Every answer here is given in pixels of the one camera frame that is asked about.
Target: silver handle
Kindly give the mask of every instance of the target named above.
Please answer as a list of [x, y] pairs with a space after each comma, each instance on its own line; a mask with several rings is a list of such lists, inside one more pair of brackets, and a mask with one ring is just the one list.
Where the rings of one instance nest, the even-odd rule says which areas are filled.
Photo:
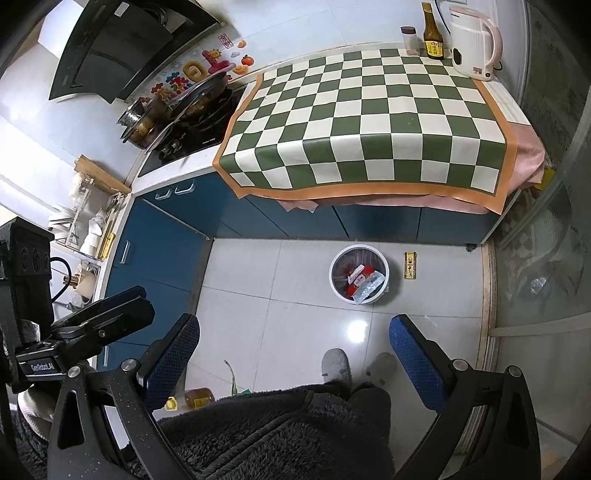
[[179, 190], [178, 187], [174, 189], [174, 192], [177, 195], [185, 195], [186, 193], [191, 193], [195, 191], [195, 182], [191, 182], [191, 186], [188, 189], [185, 190]]
[[127, 262], [127, 254], [129, 253], [129, 247], [131, 247], [131, 242], [129, 240], [126, 240], [123, 255], [121, 255], [121, 260], [119, 260], [120, 264], [124, 264], [125, 262]]
[[154, 196], [154, 200], [166, 200], [167, 198], [169, 198], [171, 195], [173, 194], [173, 191], [171, 189], [168, 189], [167, 192], [164, 195], [158, 195], [156, 194]]

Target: electric kettle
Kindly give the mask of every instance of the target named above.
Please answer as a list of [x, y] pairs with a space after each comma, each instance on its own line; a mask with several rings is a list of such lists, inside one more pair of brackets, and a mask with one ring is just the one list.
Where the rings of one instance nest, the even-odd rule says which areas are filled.
[[491, 80], [503, 52], [501, 32], [482, 12], [457, 5], [450, 6], [449, 11], [454, 68], [477, 80]]

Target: gray slipper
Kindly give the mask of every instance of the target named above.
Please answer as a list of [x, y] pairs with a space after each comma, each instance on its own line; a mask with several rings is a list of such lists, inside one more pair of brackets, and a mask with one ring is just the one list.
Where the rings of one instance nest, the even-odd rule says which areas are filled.
[[337, 380], [348, 388], [353, 388], [349, 359], [343, 350], [332, 348], [324, 354], [322, 357], [322, 378], [324, 383]]
[[376, 387], [387, 387], [397, 368], [398, 359], [391, 353], [382, 352], [365, 370], [365, 381], [373, 383]]

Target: metal screw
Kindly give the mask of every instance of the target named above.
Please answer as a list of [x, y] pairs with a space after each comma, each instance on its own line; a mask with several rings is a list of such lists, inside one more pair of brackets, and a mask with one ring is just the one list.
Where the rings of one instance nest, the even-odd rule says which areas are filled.
[[521, 372], [521, 368], [516, 367], [515, 365], [511, 365], [509, 367], [509, 375], [511, 375], [512, 377], [520, 377], [521, 375], [523, 375], [523, 373]]
[[80, 367], [78, 365], [74, 365], [72, 368], [68, 370], [68, 377], [74, 378], [80, 375]]
[[457, 358], [452, 362], [453, 368], [459, 370], [460, 372], [465, 372], [468, 370], [468, 362], [462, 360], [461, 358]]
[[129, 359], [123, 361], [123, 363], [121, 364], [121, 369], [124, 372], [129, 372], [129, 371], [133, 370], [137, 364], [138, 364], [137, 360], [134, 360], [133, 358], [129, 358]]

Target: tiled floor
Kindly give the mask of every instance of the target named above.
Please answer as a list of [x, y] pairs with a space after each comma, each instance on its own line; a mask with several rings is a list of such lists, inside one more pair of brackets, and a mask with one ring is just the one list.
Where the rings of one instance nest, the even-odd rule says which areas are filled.
[[[477, 249], [370, 243], [390, 264], [389, 292], [355, 306], [331, 291], [328, 269], [352, 242], [218, 239], [197, 308], [201, 340], [187, 369], [186, 388], [228, 396], [239, 389], [277, 390], [321, 383], [324, 353], [345, 350], [354, 382], [381, 352], [392, 352], [388, 325], [408, 314], [425, 337], [451, 358], [474, 365], [482, 318], [482, 258]], [[417, 279], [402, 279], [404, 252], [417, 252]], [[388, 387], [390, 447], [400, 467], [435, 413], [421, 403], [400, 366]]]

